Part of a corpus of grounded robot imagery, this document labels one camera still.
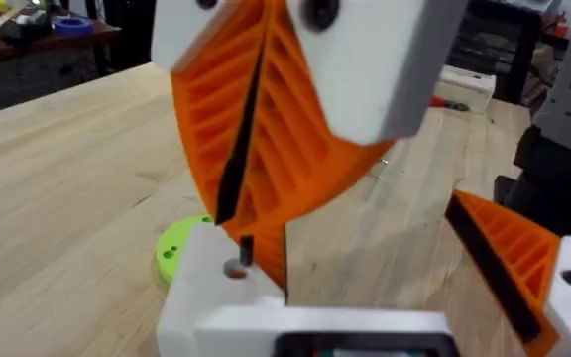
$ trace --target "black strip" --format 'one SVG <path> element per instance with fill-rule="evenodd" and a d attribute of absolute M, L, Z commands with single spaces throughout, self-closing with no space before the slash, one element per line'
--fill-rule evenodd
<path fill-rule="evenodd" d="M 307 357 L 333 350 L 460 356 L 453 338 L 443 333 L 295 332 L 277 338 L 273 357 Z"/>
<path fill-rule="evenodd" d="M 253 120 L 255 117 L 255 103 L 257 102 L 257 93 L 259 92 L 259 77 L 262 66 L 262 58 L 264 56 L 263 42 L 259 47 L 259 54 L 253 77 L 250 81 L 246 102 L 242 114 L 242 122 L 237 132 L 237 141 L 233 152 L 226 162 L 224 172 L 217 191 L 217 208 L 215 213 L 215 224 L 220 225 L 227 222 L 235 216 L 237 211 L 237 202 L 242 189 L 244 179 L 244 171 L 246 170 L 246 162 L 248 160 L 248 151 L 250 149 L 250 136 L 253 128 Z"/>
<path fill-rule="evenodd" d="M 532 341 L 541 333 L 541 327 L 486 236 L 455 195 L 448 202 L 446 219 L 475 261 L 516 334 L 523 343 Z"/>

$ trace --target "green 3d-printed part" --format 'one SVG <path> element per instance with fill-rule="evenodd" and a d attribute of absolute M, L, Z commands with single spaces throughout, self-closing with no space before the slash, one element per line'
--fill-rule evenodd
<path fill-rule="evenodd" d="M 212 221 L 209 215 L 187 217 L 167 228 L 160 236 L 156 245 L 156 261 L 158 270 L 167 283 L 170 284 L 173 280 L 190 228 L 195 223 Z"/>

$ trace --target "wood grain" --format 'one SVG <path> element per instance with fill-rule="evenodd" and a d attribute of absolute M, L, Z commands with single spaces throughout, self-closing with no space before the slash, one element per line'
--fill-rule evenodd
<path fill-rule="evenodd" d="M 429 110 L 353 188 L 288 227 L 294 304 L 443 309 L 466 356 L 517 351 L 442 220 L 515 175 L 527 112 Z M 0 111 L 0 356 L 157 356 L 158 236 L 202 213 L 168 76 L 147 64 Z"/>

